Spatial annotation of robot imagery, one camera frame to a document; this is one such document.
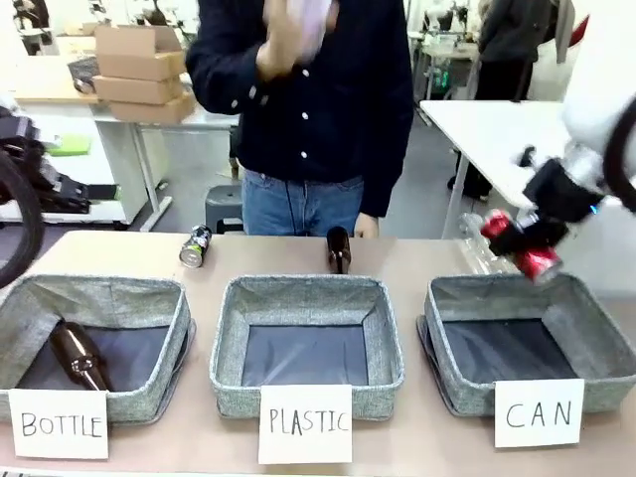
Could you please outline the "person's right hand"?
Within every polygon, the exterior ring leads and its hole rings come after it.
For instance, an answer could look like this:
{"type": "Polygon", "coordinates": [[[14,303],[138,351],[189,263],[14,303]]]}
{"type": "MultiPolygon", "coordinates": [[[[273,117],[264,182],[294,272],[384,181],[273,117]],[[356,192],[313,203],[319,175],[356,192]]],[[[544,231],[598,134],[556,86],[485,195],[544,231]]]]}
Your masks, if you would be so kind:
{"type": "Polygon", "coordinates": [[[270,82],[289,74],[309,54],[314,41],[313,32],[306,29],[302,20],[290,14],[284,1],[268,3],[264,20],[266,40],[258,48],[255,63],[259,78],[270,82]]]}

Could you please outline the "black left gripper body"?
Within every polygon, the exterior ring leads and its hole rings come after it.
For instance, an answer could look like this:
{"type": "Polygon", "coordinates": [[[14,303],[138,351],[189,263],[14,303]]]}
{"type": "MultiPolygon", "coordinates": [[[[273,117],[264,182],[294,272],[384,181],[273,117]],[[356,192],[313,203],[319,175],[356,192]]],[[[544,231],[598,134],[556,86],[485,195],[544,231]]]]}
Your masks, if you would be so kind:
{"type": "Polygon", "coordinates": [[[59,174],[44,164],[46,148],[38,137],[39,129],[30,118],[1,110],[1,151],[39,196],[60,197],[59,174]]]}

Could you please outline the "person's left hand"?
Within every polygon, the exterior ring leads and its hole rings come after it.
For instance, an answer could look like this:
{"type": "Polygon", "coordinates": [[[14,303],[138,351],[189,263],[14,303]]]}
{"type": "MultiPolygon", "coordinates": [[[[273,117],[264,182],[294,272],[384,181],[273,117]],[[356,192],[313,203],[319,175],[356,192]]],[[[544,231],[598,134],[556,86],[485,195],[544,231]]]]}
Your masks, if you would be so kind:
{"type": "Polygon", "coordinates": [[[354,236],[361,239],[377,239],[379,237],[379,219],[359,213],[354,225],[354,236]]]}

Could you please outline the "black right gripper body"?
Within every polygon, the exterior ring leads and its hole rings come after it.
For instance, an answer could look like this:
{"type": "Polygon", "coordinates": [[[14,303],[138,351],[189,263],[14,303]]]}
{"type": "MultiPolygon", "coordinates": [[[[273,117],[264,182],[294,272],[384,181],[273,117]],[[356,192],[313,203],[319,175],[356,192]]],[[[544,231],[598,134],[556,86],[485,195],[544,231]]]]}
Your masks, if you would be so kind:
{"type": "Polygon", "coordinates": [[[541,217],[576,224],[594,213],[604,196],[577,185],[556,158],[550,158],[531,178],[523,194],[541,217]]]}

